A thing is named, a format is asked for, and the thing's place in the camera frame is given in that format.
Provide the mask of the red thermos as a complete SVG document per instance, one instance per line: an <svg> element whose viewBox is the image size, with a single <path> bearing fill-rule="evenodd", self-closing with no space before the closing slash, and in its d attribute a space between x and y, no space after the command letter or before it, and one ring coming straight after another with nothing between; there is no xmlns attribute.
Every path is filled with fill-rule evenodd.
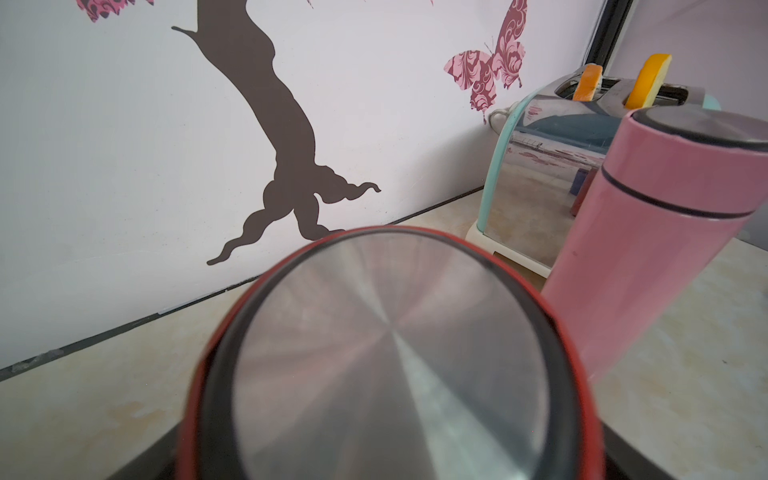
<svg viewBox="0 0 768 480"><path fill-rule="evenodd" d="M601 479L586 372L541 294L455 236L308 244L230 308L196 367L179 479Z"/></svg>

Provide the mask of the toast slice front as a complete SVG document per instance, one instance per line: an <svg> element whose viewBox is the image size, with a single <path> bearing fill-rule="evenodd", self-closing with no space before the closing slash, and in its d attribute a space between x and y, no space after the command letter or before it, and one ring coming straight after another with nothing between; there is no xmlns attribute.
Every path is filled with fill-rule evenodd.
<svg viewBox="0 0 768 480"><path fill-rule="evenodd" d="M645 61L624 103L628 110L648 108L653 105L665 82L671 62L670 54L653 54Z"/></svg>

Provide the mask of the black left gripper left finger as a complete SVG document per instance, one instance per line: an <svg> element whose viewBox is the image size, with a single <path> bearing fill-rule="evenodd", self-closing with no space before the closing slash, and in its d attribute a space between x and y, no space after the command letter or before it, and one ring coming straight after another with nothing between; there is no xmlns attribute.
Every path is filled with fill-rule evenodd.
<svg viewBox="0 0 768 480"><path fill-rule="evenodd" d="M179 426L171 428L149 448L129 461L108 480L173 480Z"/></svg>

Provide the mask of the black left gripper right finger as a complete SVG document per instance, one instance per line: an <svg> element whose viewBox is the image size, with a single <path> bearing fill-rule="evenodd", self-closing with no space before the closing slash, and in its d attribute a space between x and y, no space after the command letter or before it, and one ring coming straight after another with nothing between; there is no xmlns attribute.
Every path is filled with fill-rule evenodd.
<svg viewBox="0 0 768 480"><path fill-rule="evenodd" d="M606 423L602 423L606 480L674 480Z"/></svg>

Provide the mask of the mint green toaster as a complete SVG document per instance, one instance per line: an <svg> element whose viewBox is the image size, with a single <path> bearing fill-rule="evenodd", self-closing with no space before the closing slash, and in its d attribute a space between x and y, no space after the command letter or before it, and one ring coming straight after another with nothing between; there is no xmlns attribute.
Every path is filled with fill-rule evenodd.
<svg viewBox="0 0 768 480"><path fill-rule="evenodd" d="M581 76L563 76L489 116L499 140L466 238L541 277L564 246L575 202L601 166L635 84L605 77L591 101L578 102Z"/></svg>

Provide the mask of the toast slice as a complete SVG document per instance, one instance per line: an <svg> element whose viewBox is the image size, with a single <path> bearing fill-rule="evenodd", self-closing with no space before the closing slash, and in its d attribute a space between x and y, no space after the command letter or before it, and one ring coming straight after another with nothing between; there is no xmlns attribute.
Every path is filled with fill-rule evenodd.
<svg viewBox="0 0 768 480"><path fill-rule="evenodd" d="M648 108L653 105L665 82L671 62L670 54L653 54L645 61L624 103L628 110Z"/></svg>
<svg viewBox="0 0 768 480"><path fill-rule="evenodd" d="M603 67L598 64L587 64L580 76L573 93L572 100L591 102L599 92L603 79Z"/></svg>

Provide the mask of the toast slice rear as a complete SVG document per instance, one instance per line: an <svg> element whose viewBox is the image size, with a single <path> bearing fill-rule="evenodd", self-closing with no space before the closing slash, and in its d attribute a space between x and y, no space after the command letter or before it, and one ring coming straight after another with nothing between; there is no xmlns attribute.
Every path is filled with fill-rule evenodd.
<svg viewBox="0 0 768 480"><path fill-rule="evenodd" d="M572 100L591 102L599 92L603 79L603 67L598 64L587 64L580 76L573 93Z"/></svg>

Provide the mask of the pink thermos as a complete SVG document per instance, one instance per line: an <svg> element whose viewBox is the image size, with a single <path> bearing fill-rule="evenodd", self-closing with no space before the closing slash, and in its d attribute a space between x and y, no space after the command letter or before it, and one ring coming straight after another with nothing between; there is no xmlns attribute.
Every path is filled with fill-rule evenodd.
<svg viewBox="0 0 768 480"><path fill-rule="evenodd" d="M767 199L767 124L664 106L627 114L543 288L605 375Z"/></svg>

